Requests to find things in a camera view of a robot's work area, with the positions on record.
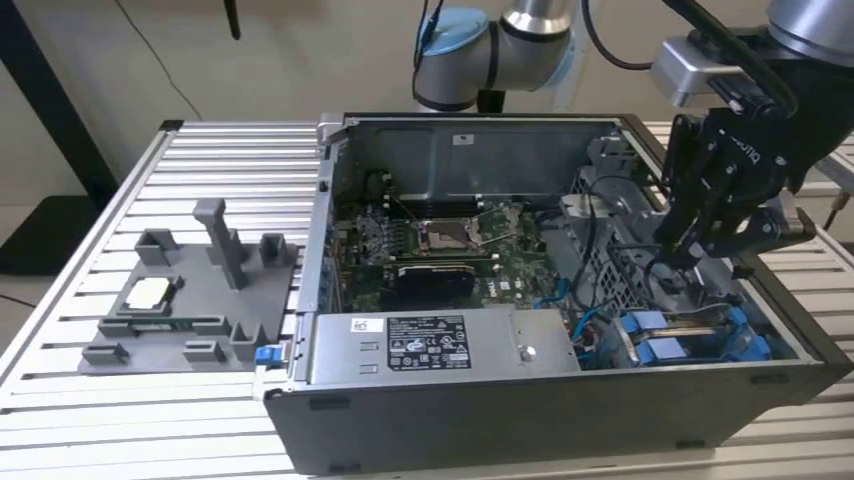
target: motherboard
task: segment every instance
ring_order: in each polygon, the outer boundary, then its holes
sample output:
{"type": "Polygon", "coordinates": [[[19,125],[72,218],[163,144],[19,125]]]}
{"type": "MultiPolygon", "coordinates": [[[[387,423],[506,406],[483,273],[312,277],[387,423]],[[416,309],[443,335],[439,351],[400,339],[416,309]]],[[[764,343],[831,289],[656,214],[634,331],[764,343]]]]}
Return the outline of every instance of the motherboard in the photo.
{"type": "Polygon", "coordinates": [[[345,312],[566,307],[534,212],[480,203],[432,218],[415,202],[367,205],[336,223],[345,312]]]}

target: white label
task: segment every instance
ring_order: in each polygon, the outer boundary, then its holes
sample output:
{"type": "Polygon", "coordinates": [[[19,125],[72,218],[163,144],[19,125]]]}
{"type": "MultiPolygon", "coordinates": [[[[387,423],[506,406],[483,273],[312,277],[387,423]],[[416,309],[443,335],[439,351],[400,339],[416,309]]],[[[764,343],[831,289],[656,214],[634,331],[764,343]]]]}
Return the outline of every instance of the white label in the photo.
{"type": "Polygon", "coordinates": [[[167,323],[135,323],[133,330],[137,332],[159,332],[172,330],[172,327],[167,323]]]}
{"type": "Polygon", "coordinates": [[[471,133],[463,133],[460,135],[454,135],[451,142],[455,146],[458,145],[474,145],[475,136],[471,133]]]}
{"type": "Polygon", "coordinates": [[[353,318],[349,331],[353,333],[383,333],[384,318],[353,318]]]}

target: open computer tower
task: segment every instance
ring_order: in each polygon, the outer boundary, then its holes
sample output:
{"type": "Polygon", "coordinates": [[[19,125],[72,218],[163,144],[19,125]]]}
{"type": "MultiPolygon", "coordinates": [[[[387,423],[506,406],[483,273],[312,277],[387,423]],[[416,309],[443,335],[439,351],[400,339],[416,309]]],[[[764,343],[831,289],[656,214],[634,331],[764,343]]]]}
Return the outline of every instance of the open computer tower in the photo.
{"type": "Polygon", "coordinates": [[[264,395],[300,473],[714,447],[851,370],[755,255],[646,268],[663,149],[636,118],[341,127],[264,395]]]}

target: white wall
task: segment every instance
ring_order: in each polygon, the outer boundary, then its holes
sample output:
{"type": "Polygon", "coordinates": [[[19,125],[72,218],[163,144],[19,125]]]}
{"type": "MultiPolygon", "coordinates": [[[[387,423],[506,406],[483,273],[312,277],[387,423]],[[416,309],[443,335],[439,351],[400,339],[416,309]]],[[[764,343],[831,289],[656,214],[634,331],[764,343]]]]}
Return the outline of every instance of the white wall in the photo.
{"type": "MultiPolygon", "coordinates": [[[[498,17],[510,0],[456,0],[498,17]]],[[[240,0],[232,41],[219,0],[123,0],[205,120],[313,119],[324,111],[408,111],[420,0],[240,0]]],[[[707,0],[724,22],[758,24],[766,0],[707,0]]],[[[127,173],[160,122],[192,118],[113,0],[19,0],[103,154],[127,173]]],[[[688,26],[660,0],[603,0],[602,36],[626,58],[652,58],[688,26]]],[[[672,115],[644,74],[591,52],[564,111],[672,115]]],[[[550,111],[552,92],[508,95],[507,110],[550,111]]]]}
{"type": "Polygon", "coordinates": [[[0,207],[83,193],[71,167],[0,64],[0,207]]]}

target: aluminum extrusion table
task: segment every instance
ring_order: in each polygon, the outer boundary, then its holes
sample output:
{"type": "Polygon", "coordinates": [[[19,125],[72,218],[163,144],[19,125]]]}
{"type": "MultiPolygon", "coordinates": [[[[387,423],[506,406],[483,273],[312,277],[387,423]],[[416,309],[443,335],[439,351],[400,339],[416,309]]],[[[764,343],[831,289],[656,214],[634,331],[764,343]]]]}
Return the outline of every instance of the aluminum extrusion table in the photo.
{"type": "MultiPolygon", "coordinates": [[[[650,124],[666,139],[667,124],[650,124]]],[[[145,228],[207,236],[191,211],[228,199],[243,239],[303,244],[317,161],[313,123],[185,123],[160,132],[0,359],[0,478],[303,478],[252,373],[85,377],[75,373],[136,263],[145,228]]],[[[830,237],[763,255],[843,350],[854,354],[854,258],[830,237]]],[[[288,305],[296,304],[297,274],[288,305]]],[[[285,318],[284,331],[293,328],[285,318]]],[[[371,478],[854,478],[854,377],[807,405],[766,413],[715,450],[435,470],[371,478]]]]}

